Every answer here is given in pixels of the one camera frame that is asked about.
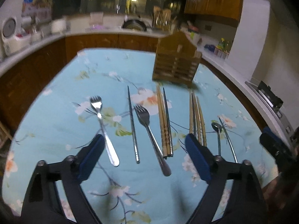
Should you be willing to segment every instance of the poster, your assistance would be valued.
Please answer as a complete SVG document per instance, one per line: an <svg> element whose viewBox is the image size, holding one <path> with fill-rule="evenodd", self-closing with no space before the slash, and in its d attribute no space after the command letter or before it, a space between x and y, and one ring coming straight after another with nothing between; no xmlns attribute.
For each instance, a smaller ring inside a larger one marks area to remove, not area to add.
<svg viewBox="0 0 299 224"><path fill-rule="evenodd" d="M24 0L22 16L30 16L36 22L52 20L53 0Z"/></svg>

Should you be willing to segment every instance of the fork handle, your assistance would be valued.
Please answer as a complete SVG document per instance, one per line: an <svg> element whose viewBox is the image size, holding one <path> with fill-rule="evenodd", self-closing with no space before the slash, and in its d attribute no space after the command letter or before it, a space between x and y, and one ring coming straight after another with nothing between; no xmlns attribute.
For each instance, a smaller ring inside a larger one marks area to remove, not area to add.
<svg viewBox="0 0 299 224"><path fill-rule="evenodd" d="M161 170L162 170L162 173L165 175L165 176L170 176L171 175L171 170L170 170L170 167L169 165L167 164L167 162L165 161L165 159L163 158L163 154L161 152L161 149L150 129L149 126L146 127L147 129L147 133L149 135L149 138L152 142L152 146L154 147L154 151L156 153L156 156L157 156L157 159L158 159L158 162L159 162L159 165L161 167Z"/></svg>
<svg viewBox="0 0 299 224"><path fill-rule="evenodd" d="M106 150L107 150L107 153L108 153L109 160L110 160L111 164L114 167L118 167L119 158L116 154L116 151L115 151L115 149L112 145L111 140L109 139L109 137L107 135L106 128L105 128L105 125L104 125L103 120L102 120L102 115L97 114L97 116L98 116L98 119L99 119L99 122L100 122L100 125L101 125L101 129L102 129L102 132L103 132L104 139L105 139L105 147L106 147Z"/></svg>

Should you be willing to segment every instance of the tablecloth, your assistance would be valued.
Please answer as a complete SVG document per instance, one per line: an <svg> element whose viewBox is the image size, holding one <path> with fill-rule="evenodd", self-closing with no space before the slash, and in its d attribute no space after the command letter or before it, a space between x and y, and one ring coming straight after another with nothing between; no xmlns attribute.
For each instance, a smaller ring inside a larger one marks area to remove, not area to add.
<svg viewBox="0 0 299 224"><path fill-rule="evenodd" d="M81 184L100 220L104 224L186 223L207 188L184 149L184 138L189 132L187 88L163 84L175 150L174 157L167 159L171 176L162 174L146 129L135 113L140 164L134 158L127 86L132 103L141 104L149 111L151 129L161 144L156 83L151 80L154 61L155 53L86 49L41 92L15 133L7 158L2 194L15 215L21 214L26 188L39 160L53 163L76 155L101 133L89 103L91 96L99 95L103 100L104 123L120 159L119 167L113 167L104 151L90 178ZM261 131L243 105L202 64L193 82L197 86L195 92L200 100L210 151L218 154L217 134L211 122L220 117L239 162L249 159L261 185L269 183L277 176L277 168L259 144ZM224 159L234 161L223 132L221 144ZM74 220L62 183L57 185L66 216ZM230 189L228 181L214 219L222 216Z"/></svg>

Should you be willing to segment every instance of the wooden chopstick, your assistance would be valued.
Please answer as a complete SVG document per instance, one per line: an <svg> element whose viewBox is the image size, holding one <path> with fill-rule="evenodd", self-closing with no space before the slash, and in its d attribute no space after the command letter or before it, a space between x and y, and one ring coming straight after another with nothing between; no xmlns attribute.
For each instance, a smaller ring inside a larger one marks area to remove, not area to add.
<svg viewBox="0 0 299 224"><path fill-rule="evenodd" d="M202 142L203 142L203 145L206 147L207 146L207 137L206 137L206 131L205 131L205 126L204 126L204 117L202 115L201 106L200 106L199 99L197 96L196 96L196 99L197 99L197 105L198 105L198 109L199 109L199 116L200 116L200 122L201 122Z"/></svg>
<svg viewBox="0 0 299 224"><path fill-rule="evenodd" d="M193 91L193 101L194 101L195 117L196 117L196 125L197 125L197 140L202 145L202 143L201 143L201 133L200 133L201 129L200 129L199 112L198 112L198 107L197 107L194 91Z"/></svg>
<svg viewBox="0 0 299 224"><path fill-rule="evenodd" d="M164 101L163 101L161 89L160 87L158 88L159 88L160 101L162 105L162 115L163 115L163 122L164 122L164 133L165 133L165 140L166 140L167 156L170 156L170 139L169 139L169 130L168 130L166 111L164 107Z"/></svg>
<svg viewBox="0 0 299 224"><path fill-rule="evenodd" d="M162 139L162 154L163 158L167 158L167 146L166 146L166 138L165 138L165 127L164 127L164 119L163 119L163 110L164 107L162 102L162 96L160 95L160 87L159 85L156 86L157 91L157 99L158 99L158 110L159 110L159 120L160 120L160 128L161 128L161 139Z"/></svg>
<svg viewBox="0 0 299 224"><path fill-rule="evenodd" d="M192 95L189 91L189 134L192 133L193 128L193 113L192 113Z"/></svg>

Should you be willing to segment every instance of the white countertop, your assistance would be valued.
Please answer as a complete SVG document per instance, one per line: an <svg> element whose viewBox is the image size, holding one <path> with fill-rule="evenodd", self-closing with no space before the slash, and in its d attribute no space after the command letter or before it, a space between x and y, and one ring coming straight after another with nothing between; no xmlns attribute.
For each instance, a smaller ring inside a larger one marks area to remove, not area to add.
<svg viewBox="0 0 299 224"><path fill-rule="evenodd" d="M271 114L270 110L266 105L259 99L259 97L252 91L246 84L246 79L237 72L234 68L227 64L226 60L221 59L214 55L209 50L205 49L203 46L198 46L197 50L202 53L202 58L209 62L212 66L223 73L229 80L231 80L245 96L250 100L250 102L255 106L261 116L264 118L269 128L278 135L285 143L288 145L288 140L279 126L278 122Z"/></svg>
<svg viewBox="0 0 299 224"><path fill-rule="evenodd" d="M4 75L10 68L16 65L19 61L34 53L35 51L41 49L42 47L51 44L61 38L75 35L86 35L86 34L126 34L126 35L141 35L153 38L161 38L165 37L167 34L155 31L133 31L131 29L103 29L103 30L77 30L66 32L65 34L59 35L51 35L39 42L31 44L24 50L19 53L6 58L3 62L0 63L0 77ZM284 142L288 142L282 129L277 123L274 116L271 114L266 105L258 98L258 96L245 84L245 78L237 72L234 68L226 63L225 60L217 57L212 52L204 49L203 46L198 46L198 51L202 52L202 58L213 65L216 69L218 69L221 73L223 73L229 80L231 80L241 91L245 94L245 96L251 101L251 103L256 107L258 112L264 118L270 129L275 132Z"/></svg>

